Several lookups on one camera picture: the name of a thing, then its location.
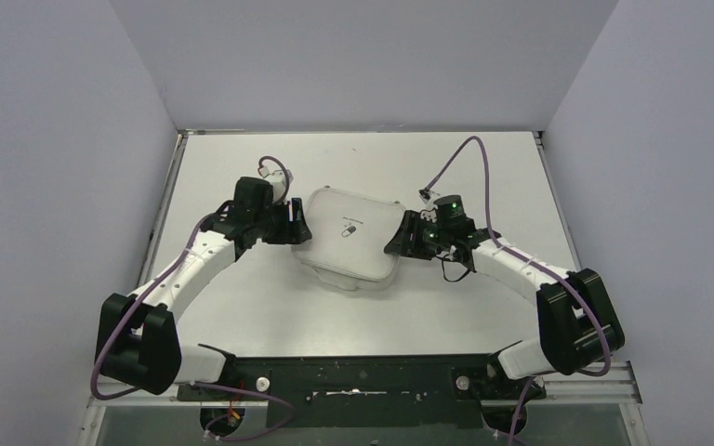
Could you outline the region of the grey storage box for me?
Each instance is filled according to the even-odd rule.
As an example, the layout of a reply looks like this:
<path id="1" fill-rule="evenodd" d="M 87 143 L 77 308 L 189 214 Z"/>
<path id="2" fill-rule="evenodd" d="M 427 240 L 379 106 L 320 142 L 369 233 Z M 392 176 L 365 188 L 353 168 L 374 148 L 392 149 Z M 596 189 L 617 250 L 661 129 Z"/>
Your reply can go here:
<path id="1" fill-rule="evenodd" d="M 303 206 L 311 239 L 292 255 L 321 282 L 345 291 L 381 291 L 395 278 L 399 257 L 384 252 L 403 219 L 402 204 L 329 187 Z"/>

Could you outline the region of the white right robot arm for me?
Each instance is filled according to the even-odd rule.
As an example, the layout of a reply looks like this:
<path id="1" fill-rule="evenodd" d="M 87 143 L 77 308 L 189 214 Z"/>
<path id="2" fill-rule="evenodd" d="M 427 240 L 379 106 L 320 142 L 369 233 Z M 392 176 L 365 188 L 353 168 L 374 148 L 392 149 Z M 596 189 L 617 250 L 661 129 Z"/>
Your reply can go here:
<path id="1" fill-rule="evenodd" d="M 608 361 L 626 343 L 601 276 L 592 269 L 551 266 L 489 228 L 478 228 L 458 195 L 434 200 L 424 211 L 407 210 L 384 247 L 393 256 L 458 263 L 493 278 L 536 311 L 537 334 L 495 354 L 488 389 L 506 399 L 533 375 L 585 373 Z"/>

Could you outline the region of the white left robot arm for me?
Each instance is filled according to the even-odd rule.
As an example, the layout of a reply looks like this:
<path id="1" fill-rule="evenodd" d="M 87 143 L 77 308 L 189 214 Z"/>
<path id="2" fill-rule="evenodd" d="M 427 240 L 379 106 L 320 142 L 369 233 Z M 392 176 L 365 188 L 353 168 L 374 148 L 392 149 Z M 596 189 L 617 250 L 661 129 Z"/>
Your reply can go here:
<path id="1" fill-rule="evenodd" d="M 311 239 L 302 201 L 287 196 L 291 176 L 283 171 L 241 177 L 231 199 L 203 216 L 179 255 L 128 295 L 102 304 L 90 390 L 99 400 L 98 379 L 124 383 L 129 392 L 159 395 L 175 384 L 202 382 L 215 400 L 237 391 L 234 357 L 222 349 L 185 344 L 178 322 L 193 300 L 221 271 L 256 243 L 300 245 Z"/>

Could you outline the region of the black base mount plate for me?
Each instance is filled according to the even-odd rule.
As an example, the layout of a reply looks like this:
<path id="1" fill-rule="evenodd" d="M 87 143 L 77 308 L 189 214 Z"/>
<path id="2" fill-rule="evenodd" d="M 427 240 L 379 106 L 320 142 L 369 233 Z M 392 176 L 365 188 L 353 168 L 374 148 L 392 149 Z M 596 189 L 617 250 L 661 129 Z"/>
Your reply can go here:
<path id="1" fill-rule="evenodd" d="M 181 401 L 224 403 L 242 417 L 263 409 L 267 427 L 509 428 L 517 401 L 544 387 L 510 380 L 483 354 L 269 357 L 227 360 L 217 388 L 181 385 Z"/>

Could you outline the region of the aluminium frame rail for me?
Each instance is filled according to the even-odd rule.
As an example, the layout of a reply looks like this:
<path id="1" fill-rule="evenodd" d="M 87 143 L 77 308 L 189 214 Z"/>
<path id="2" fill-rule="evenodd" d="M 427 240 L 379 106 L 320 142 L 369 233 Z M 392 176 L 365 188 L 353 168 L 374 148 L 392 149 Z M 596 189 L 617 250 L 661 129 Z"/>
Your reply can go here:
<path id="1" fill-rule="evenodd" d="M 641 391 L 630 361 L 612 363 L 603 376 L 550 374 L 543 377 L 546 397 L 533 404 L 642 403 Z"/>

